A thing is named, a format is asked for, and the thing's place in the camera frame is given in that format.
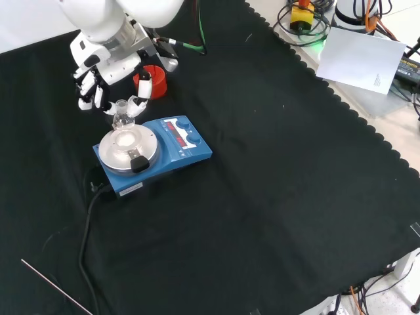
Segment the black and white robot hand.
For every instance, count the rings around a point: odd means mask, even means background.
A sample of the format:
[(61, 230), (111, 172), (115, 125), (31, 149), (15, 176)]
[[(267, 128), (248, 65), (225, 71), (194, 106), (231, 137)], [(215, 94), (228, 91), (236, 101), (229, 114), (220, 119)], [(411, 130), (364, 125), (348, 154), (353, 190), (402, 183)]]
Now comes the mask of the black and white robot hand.
[(108, 100), (110, 87), (134, 73), (139, 76), (135, 94), (128, 99), (128, 114), (140, 115), (152, 95), (151, 75), (143, 68), (140, 54), (156, 54), (152, 40), (143, 29), (129, 36), (117, 35), (104, 43), (93, 43), (83, 33), (71, 42), (70, 50), (78, 69), (73, 74), (81, 110), (96, 107), (107, 115), (117, 112)]

